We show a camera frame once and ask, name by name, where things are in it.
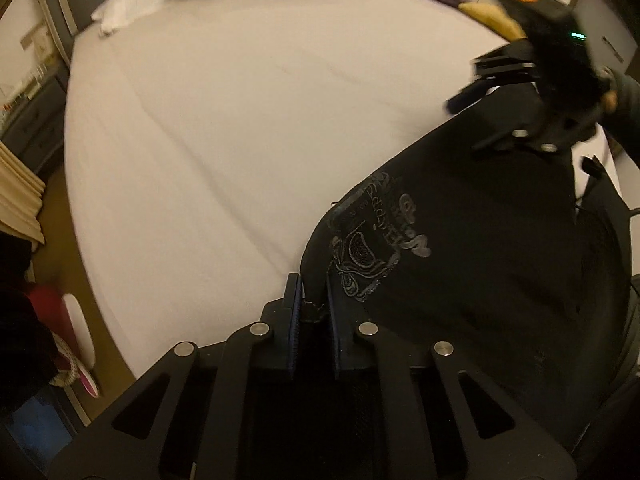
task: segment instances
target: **drawer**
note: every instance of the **drawer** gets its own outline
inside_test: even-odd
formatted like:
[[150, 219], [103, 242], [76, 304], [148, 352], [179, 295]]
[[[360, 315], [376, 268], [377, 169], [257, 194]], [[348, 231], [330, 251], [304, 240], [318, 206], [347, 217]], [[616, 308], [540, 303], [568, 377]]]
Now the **drawer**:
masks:
[[60, 149], [64, 141], [65, 111], [59, 110], [30, 139], [18, 157], [33, 173], [38, 173], [45, 163]]
[[64, 111], [65, 101], [66, 94], [60, 83], [55, 78], [49, 79], [9, 125], [1, 139], [4, 145], [20, 158], [31, 138]]

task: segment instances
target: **dresser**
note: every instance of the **dresser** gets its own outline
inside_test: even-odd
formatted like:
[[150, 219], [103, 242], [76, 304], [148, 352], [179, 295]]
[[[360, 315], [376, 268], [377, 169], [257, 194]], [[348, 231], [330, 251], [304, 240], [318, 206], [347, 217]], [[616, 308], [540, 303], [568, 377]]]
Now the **dresser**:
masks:
[[11, 111], [0, 132], [0, 141], [41, 178], [63, 160], [68, 81], [66, 66], [54, 63], [30, 97]]

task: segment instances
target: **bed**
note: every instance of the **bed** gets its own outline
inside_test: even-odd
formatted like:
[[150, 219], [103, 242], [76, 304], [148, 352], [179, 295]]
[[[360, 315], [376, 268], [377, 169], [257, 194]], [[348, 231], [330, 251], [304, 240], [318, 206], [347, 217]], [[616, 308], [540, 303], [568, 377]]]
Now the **bed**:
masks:
[[[179, 341], [257, 319], [332, 202], [443, 123], [469, 60], [504, 43], [432, 0], [175, 0], [108, 38], [87, 25], [68, 195], [136, 377]], [[595, 154], [618, 186], [608, 153], [600, 130], [574, 161]]]

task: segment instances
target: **wooden floor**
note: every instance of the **wooden floor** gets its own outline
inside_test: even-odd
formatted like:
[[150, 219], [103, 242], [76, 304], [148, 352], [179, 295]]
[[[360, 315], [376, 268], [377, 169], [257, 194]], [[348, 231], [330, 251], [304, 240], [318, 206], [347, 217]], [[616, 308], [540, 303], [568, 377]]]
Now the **wooden floor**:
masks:
[[37, 283], [55, 285], [62, 293], [71, 293], [78, 298], [86, 317], [95, 345], [95, 368], [92, 373], [102, 397], [93, 399], [77, 381], [73, 390], [86, 414], [93, 420], [134, 379], [102, 320], [84, 272], [71, 221], [63, 168], [49, 178], [43, 202], [38, 220], [46, 244], [33, 255], [33, 269]]

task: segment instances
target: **yellow object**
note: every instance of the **yellow object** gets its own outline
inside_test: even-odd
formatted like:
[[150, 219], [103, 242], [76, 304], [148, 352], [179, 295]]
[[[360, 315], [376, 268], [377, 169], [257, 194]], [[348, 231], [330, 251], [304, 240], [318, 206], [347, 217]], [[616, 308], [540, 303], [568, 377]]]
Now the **yellow object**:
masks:
[[527, 35], [522, 27], [512, 20], [501, 7], [493, 4], [460, 4], [458, 10], [467, 16], [489, 27], [492, 31], [500, 34], [505, 40], [515, 41], [526, 38]]
[[36, 215], [42, 207], [44, 182], [0, 142], [0, 231], [44, 243]]

